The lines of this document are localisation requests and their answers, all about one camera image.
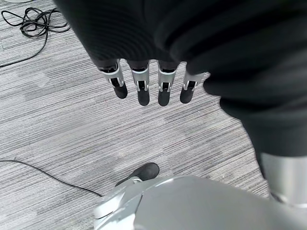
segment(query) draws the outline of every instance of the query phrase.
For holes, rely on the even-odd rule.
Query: black cable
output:
[[[34,18],[34,19],[31,19],[29,17],[29,13],[30,12],[37,13],[37,17]],[[0,68],[5,67],[5,66],[9,66],[9,65],[12,65],[12,64],[16,64],[16,63],[19,63],[19,62],[22,62],[22,61],[29,60],[29,59],[35,57],[36,55],[38,55],[44,49],[44,47],[45,47],[45,45],[47,43],[48,32],[49,31],[52,31],[52,32],[55,32],[55,33],[63,33],[63,32],[68,31],[70,29],[70,26],[68,26],[68,23],[64,23],[63,25],[58,25],[58,26],[50,25],[51,15],[53,13],[57,13],[57,12],[60,12],[58,8],[53,8],[53,9],[48,10],[48,11],[41,11],[38,8],[29,7],[27,9],[25,9],[24,16],[21,17],[21,16],[15,14],[15,13],[12,13],[12,12],[9,12],[9,11],[1,11],[2,18],[5,20],[5,22],[7,24],[9,24],[11,26],[21,26],[20,30],[21,30],[21,33],[24,36],[27,36],[27,37],[40,37],[40,36],[46,35],[46,38],[45,38],[43,46],[34,55],[32,55],[30,57],[26,57],[26,58],[18,60],[18,61],[14,61],[14,62],[11,62],[11,63],[0,65]],[[8,22],[8,20],[4,17],[4,15],[3,15],[4,13],[8,13],[8,14],[14,15],[14,16],[16,16],[18,18],[21,18],[23,21],[21,23],[12,24],[12,23]],[[29,26],[33,26],[33,25],[35,26],[34,29],[28,29]],[[65,28],[65,29],[63,29],[63,30],[54,30],[56,28],[58,28],[58,29],[59,28]],[[37,34],[29,34],[29,32],[33,32],[33,31],[36,31],[36,30],[39,30],[37,32]]]
[[[96,195],[96,196],[102,197],[102,195],[100,195],[99,193],[96,193],[96,192],[91,191],[91,190],[89,190],[89,189],[81,188],[81,187],[78,187],[78,186],[75,186],[75,185],[72,185],[72,184],[68,184],[68,183],[66,183],[66,182],[63,182],[63,181],[61,181],[61,180],[55,178],[54,176],[51,176],[50,174],[46,173],[45,171],[43,171],[43,170],[41,170],[41,169],[39,169],[39,168],[37,168],[37,167],[31,165],[31,164],[27,164],[27,163],[25,163],[25,162],[16,161],[16,160],[0,160],[0,163],[1,163],[1,162],[15,162],[15,163],[19,163],[19,164],[24,164],[24,165],[26,165],[26,166],[29,166],[29,167],[31,167],[31,168],[34,168],[34,169],[40,171],[41,173],[45,174],[46,176],[52,178],[53,180],[56,180],[57,182],[60,182],[61,184],[67,185],[67,186],[72,187],[72,188],[80,189],[80,190],[83,190],[83,191],[92,193],[92,194],[94,194],[94,195]]]

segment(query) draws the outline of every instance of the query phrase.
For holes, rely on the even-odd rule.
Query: robotic hand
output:
[[[272,197],[307,209],[307,5],[304,0],[55,0],[119,98],[131,67],[149,102],[148,60],[159,63],[159,104],[187,63],[180,99],[205,90],[241,120]]]

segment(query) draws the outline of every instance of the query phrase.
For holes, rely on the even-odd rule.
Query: gray striped carpet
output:
[[[54,4],[0,0],[0,10],[17,14],[29,6],[47,10]],[[1,18],[0,65],[31,55],[43,41],[23,36]],[[179,101],[184,64],[166,107],[157,103],[155,61],[146,107],[138,104],[126,61],[121,64],[129,91],[124,100],[115,97],[72,30],[51,33],[40,55],[1,68],[0,159],[27,162],[101,194],[131,169],[154,161],[161,176],[193,174],[267,196],[251,143],[240,122],[219,108],[219,98],[199,87],[191,103]],[[96,203],[94,195],[31,168],[0,164],[1,230],[93,229]]]

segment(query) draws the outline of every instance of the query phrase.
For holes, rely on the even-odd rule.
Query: tangled cable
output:
[[[37,17],[34,18],[34,19],[31,19],[29,17],[30,12],[37,13]],[[36,55],[38,55],[44,49],[44,47],[47,43],[49,31],[55,32],[55,33],[63,33],[63,32],[68,31],[70,29],[70,26],[68,26],[67,22],[64,23],[63,25],[50,25],[51,15],[53,13],[57,13],[57,12],[60,12],[58,8],[53,8],[53,9],[48,10],[48,11],[42,11],[38,8],[29,7],[27,9],[25,9],[24,16],[21,17],[21,16],[15,14],[15,13],[12,13],[12,12],[9,12],[9,11],[2,11],[1,16],[5,20],[5,22],[7,24],[11,25],[11,26],[20,26],[21,33],[24,36],[40,37],[40,36],[46,35],[46,38],[45,38],[43,46],[34,55],[32,55],[30,57],[26,57],[26,58],[18,60],[18,61],[14,61],[14,62],[11,62],[11,63],[0,65],[0,68],[5,67],[5,66],[9,66],[9,65],[12,65],[12,64],[16,64],[16,63],[19,63],[19,62],[22,62],[22,61],[29,60],[29,59],[35,57]],[[3,15],[4,13],[14,15],[15,17],[21,18],[23,21],[21,23],[12,24],[12,23],[8,22],[8,20],[5,18],[5,16]],[[29,33],[29,32],[33,32],[33,31],[38,31],[38,32],[36,34],[30,34]]]

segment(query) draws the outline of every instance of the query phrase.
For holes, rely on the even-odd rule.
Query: silver metal cylinder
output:
[[[136,89],[140,91],[139,82],[144,81],[145,83],[145,91],[148,90],[149,85],[149,66],[144,71],[135,71],[131,70],[134,84],[136,86]]]
[[[307,210],[307,157],[262,153],[261,164],[272,196],[291,207]]]
[[[123,72],[121,70],[121,66],[119,63],[119,60],[117,61],[117,69],[114,72],[108,73],[108,72],[104,72],[103,70],[101,70],[105,79],[112,84],[111,79],[116,78],[118,80],[119,86],[122,87],[124,85],[124,76],[123,76]]]
[[[190,81],[194,81],[195,85],[194,85],[194,88],[192,89],[192,91],[194,91],[196,86],[201,82],[203,76],[204,76],[204,73],[200,73],[200,74],[196,74],[196,75],[191,75],[191,74],[189,74],[186,71],[186,73],[184,75],[184,79],[183,79],[183,88],[184,88],[184,90],[188,90],[189,82]]]
[[[160,70],[158,73],[159,91],[163,91],[163,83],[168,83],[167,92],[170,92],[172,85],[174,83],[176,70],[170,73],[166,73]]]

